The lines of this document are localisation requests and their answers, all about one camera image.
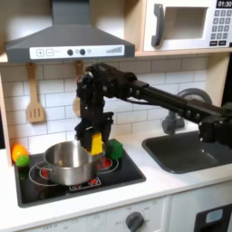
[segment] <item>countertop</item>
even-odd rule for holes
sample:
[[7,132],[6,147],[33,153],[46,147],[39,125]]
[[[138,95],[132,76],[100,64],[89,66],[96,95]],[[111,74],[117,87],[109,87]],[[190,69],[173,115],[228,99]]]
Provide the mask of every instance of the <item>countertop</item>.
[[18,207],[15,171],[14,168],[7,167],[5,151],[1,150],[0,231],[17,231],[37,227],[145,199],[232,180],[232,164],[182,175],[164,171],[141,147],[143,140],[162,135],[161,130],[155,130],[116,138],[123,143],[124,149],[146,176],[145,182],[31,208]]

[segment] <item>stovetop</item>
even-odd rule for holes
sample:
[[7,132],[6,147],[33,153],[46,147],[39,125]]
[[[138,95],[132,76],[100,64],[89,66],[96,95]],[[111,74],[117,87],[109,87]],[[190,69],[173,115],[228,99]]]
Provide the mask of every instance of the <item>stovetop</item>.
[[45,167],[43,154],[30,156],[27,169],[14,166],[18,205],[21,208],[32,207],[57,200],[115,189],[145,181],[145,177],[124,151],[121,159],[102,158],[94,179],[76,186],[60,186],[49,180],[46,169],[39,170],[35,163]]

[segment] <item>button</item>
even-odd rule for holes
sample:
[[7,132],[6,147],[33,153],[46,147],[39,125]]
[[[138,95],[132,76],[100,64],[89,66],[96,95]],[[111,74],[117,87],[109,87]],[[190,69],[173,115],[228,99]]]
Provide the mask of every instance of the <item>button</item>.
[[80,50],[80,54],[81,54],[81,55],[85,55],[85,50],[84,50],[84,49],[81,49],[81,50]]
[[227,41],[219,41],[219,46],[226,46],[227,45]]
[[72,49],[69,49],[69,50],[67,51],[67,53],[68,53],[69,55],[73,55],[73,50],[72,50]]
[[227,16],[230,17],[232,15],[232,11],[227,11]]
[[218,27],[218,31],[219,31],[219,32],[223,32],[223,25],[220,25],[220,26]]
[[214,16],[219,17],[220,16],[220,11],[215,11]]
[[216,34],[212,34],[211,35],[211,40],[215,40],[216,39]]
[[212,27],[212,32],[215,33],[215,32],[217,31],[217,29],[218,29],[218,27],[217,27],[216,25],[214,25],[214,26]]
[[226,19],[226,24],[230,24],[230,18]]
[[209,44],[210,47],[217,46],[217,45],[218,45],[218,41],[210,41],[210,44]]
[[222,37],[222,34],[217,34],[217,39],[220,40]]
[[214,24],[218,24],[218,18],[214,18]]
[[36,50],[36,55],[38,57],[43,57],[44,56],[44,49],[37,49]]
[[226,39],[228,38],[228,33],[223,33],[222,38],[223,38],[224,40],[226,40]]
[[53,49],[47,49],[47,56],[54,56],[54,50]]
[[222,17],[226,16],[226,11],[224,11],[224,10],[221,11],[221,16],[222,16]]
[[228,26],[228,25],[225,25],[225,27],[224,27],[224,32],[228,32],[228,30],[229,30],[229,26]]
[[220,18],[220,24],[224,24],[224,22],[225,22],[225,18]]

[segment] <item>sink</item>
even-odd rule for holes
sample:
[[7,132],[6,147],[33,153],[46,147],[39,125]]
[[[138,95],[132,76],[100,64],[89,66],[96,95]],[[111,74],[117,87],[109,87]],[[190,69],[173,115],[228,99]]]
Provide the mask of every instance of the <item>sink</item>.
[[198,131],[146,139],[142,147],[166,171],[176,174],[232,163],[232,151],[199,141]]

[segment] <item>yellow sponge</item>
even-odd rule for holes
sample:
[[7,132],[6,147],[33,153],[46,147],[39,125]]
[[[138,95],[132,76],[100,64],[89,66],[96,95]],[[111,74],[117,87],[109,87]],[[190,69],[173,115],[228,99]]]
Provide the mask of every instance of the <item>yellow sponge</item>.
[[91,155],[99,155],[103,153],[102,149],[102,134],[96,133],[92,136],[92,149],[91,149]]

